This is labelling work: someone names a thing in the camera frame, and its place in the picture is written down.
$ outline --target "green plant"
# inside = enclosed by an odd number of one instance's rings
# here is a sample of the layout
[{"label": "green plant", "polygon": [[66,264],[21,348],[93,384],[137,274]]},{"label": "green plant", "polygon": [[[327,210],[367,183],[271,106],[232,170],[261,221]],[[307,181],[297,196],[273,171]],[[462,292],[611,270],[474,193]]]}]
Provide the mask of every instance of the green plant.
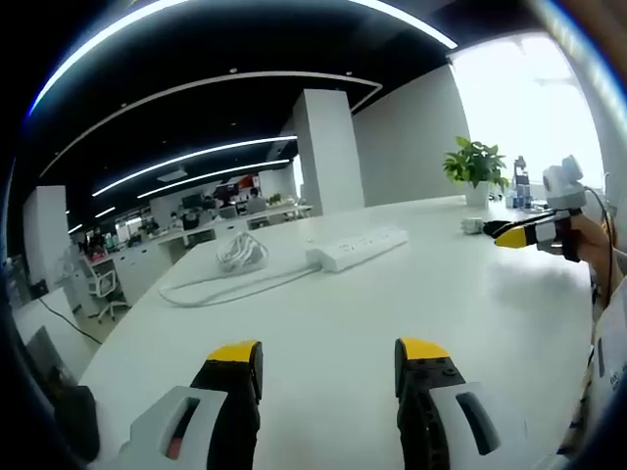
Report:
[{"label": "green plant", "polygon": [[444,171],[451,181],[467,181],[473,187],[481,181],[488,181],[501,187],[501,191],[509,185],[507,178],[501,176],[501,169],[505,155],[498,155],[499,146],[488,147],[481,142],[470,142],[463,137],[457,137],[461,147],[456,153],[448,152],[444,160]]},{"label": "green plant", "polygon": [[281,202],[281,193],[275,193],[272,196],[270,196],[267,200],[267,203],[270,205],[278,204],[280,202]]}]

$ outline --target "white cable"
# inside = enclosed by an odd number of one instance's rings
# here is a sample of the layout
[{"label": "white cable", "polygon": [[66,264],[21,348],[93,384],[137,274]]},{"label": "white cable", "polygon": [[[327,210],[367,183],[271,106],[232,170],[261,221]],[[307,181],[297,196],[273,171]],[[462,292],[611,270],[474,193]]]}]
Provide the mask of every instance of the white cable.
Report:
[{"label": "white cable", "polygon": [[[297,279],[300,279],[301,277],[305,277],[309,274],[312,274],[313,272],[317,272],[320,270],[320,267],[306,267],[306,268],[302,268],[302,269],[298,269],[296,271],[290,271],[290,272],[284,272],[281,274],[277,274],[275,276],[271,276],[271,277],[267,277],[264,279],[256,279],[255,281],[246,283],[246,284],[240,284],[239,286],[233,286],[233,287],[229,287],[227,289],[224,289],[222,291],[218,291],[216,293],[210,294],[209,296],[206,296],[203,299],[197,300],[197,301],[178,301],[175,300],[171,297],[168,297],[167,295],[167,290],[168,288],[162,288],[159,290],[159,294],[160,296],[167,302],[173,304],[174,306],[184,306],[184,307],[191,307],[191,306],[217,306],[220,304],[228,304],[229,302],[235,302],[235,301],[239,301],[241,299],[245,299],[247,297],[251,297],[251,296],[255,296],[256,294],[260,294],[261,292],[265,292],[265,291],[269,291],[270,289],[274,289],[276,287],[279,286],[283,286],[285,284],[288,284],[292,281],[295,281]],[[255,291],[246,293],[246,294],[242,294],[241,296],[237,296],[237,297],[232,297],[229,299],[224,299],[221,301],[215,300],[218,297],[222,297],[226,294],[230,294],[232,292],[236,292],[239,291],[240,289],[245,289],[247,287],[250,286],[254,286],[255,284],[259,284],[259,283],[264,283],[266,281],[271,281],[273,279],[280,279],[282,277],[287,277],[287,279],[284,279],[280,282],[277,282],[276,284],[271,284],[269,286],[264,286],[260,289],[257,289]],[[188,286],[193,286],[196,284],[202,284],[204,282],[211,282],[217,279],[223,279],[223,277],[213,277],[213,278],[208,278],[208,279],[200,279],[197,281],[192,281],[189,282],[185,285],[182,286],[176,286],[174,288],[169,288],[170,290],[177,290],[177,289],[181,289],[183,287],[188,287]]]},{"label": "white cable", "polygon": [[[234,277],[241,274],[250,273],[259,269],[264,268],[267,265],[268,259],[268,251],[267,248],[256,240],[251,234],[248,232],[239,233],[226,247],[220,249],[217,252],[217,263],[221,275],[204,278],[204,279],[196,279],[193,281],[186,282],[184,284],[179,284],[177,286],[171,287],[162,287],[159,289],[159,295],[167,302],[175,305],[175,306],[216,306],[219,304],[226,304],[229,302],[234,302],[240,299],[244,299],[246,297],[254,296],[264,291],[268,291],[270,289],[274,289],[275,287],[282,286],[289,282],[295,281],[296,279],[300,279],[301,277],[307,276],[313,272],[320,270],[320,267],[316,266],[308,266],[300,269],[296,269],[293,271],[283,272],[281,274],[277,274],[274,276],[270,276],[263,279],[256,279],[254,281],[240,284],[238,286],[229,287],[223,289],[221,291],[212,293],[203,299],[195,300],[195,301],[180,301],[173,299],[168,295],[168,292],[180,290],[190,286],[196,286],[198,284],[203,284],[206,282],[215,281],[218,279],[224,279],[227,277]],[[253,292],[249,292],[243,294],[241,296],[237,296],[230,299],[217,300],[219,297],[223,297],[226,294],[230,294],[233,292],[237,292],[241,289],[245,289],[256,284],[265,283],[266,281],[271,281],[274,279],[283,279],[276,284],[272,284],[269,286],[264,286],[260,289],[257,289]]]}]

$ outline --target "black cable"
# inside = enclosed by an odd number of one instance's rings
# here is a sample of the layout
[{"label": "black cable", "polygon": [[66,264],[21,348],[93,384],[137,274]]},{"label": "black cable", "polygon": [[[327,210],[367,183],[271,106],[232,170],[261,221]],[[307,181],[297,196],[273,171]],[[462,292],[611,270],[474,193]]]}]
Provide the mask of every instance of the black cable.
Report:
[{"label": "black cable", "polygon": [[609,217],[607,216],[607,210],[605,209],[605,205],[603,204],[603,201],[597,194],[597,191],[595,191],[592,188],[589,188],[588,186],[584,186],[584,189],[586,191],[590,191],[595,196],[595,198],[597,198],[597,202],[599,203],[599,206],[601,207],[601,211],[603,213],[603,221],[605,222],[605,226],[607,227],[607,238],[609,239],[609,272],[607,273],[607,292],[605,293],[605,306],[609,306],[609,301],[611,300],[611,273],[614,268],[613,266],[614,264],[613,232],[612,232],[611,226],[609,225]]},{"label": "black cable", "polygon": [[55,315],[57,315],[58,317],[60,317],[63,321],[65,321],[66,323],[68,323],[74,330],[76,330],[78,333],[80,333],[82,336],[85,336],[87,338],[89,338],[91,341],[93,341],[94,343],[99,344],[100,346],[102,346],[102,343],[100,341],[98,341],[97,339],[95,339],[93,336],[91,336],[89,333],[86,333],[84,331],[82,331],[80,328],[76,327],[73,325],[73,323],[71,321],[69,321],[67,318],[65,318],[64,316],[62,316],[58,311],[53,310],[52,308],[50,308],[50,306],[48,306],[45,302],[43,302],[42,299],[38,299],[43,306],[45,306],[46,308],[48,308],[52,313],[54,313]]}]

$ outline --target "white cabinet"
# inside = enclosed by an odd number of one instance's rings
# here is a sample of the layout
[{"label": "white cabinet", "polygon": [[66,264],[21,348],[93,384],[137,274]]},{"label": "white cabinet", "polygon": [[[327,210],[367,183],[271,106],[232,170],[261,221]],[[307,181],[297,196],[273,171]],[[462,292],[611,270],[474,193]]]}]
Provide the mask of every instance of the white cabinet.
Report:
[{"label": "white cabinet", "polygon": [[132,306],[171,267],[168,253],[159,244],[124,250],[114,258],[126,302]]}]

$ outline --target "white power strip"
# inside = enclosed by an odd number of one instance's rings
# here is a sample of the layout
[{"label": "white power strip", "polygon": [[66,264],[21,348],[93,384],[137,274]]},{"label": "white power strip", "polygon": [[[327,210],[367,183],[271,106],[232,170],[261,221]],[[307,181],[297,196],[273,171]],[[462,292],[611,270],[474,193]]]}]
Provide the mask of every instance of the white power strip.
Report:
[{"label": "white power strip", "polygon": [[321,265],[325,271],[340,272],[403,245],[408,240],[408,232],[405,230],[398,227],[380,228],[359,237],[309,248],[307,261],[310,266]]}]

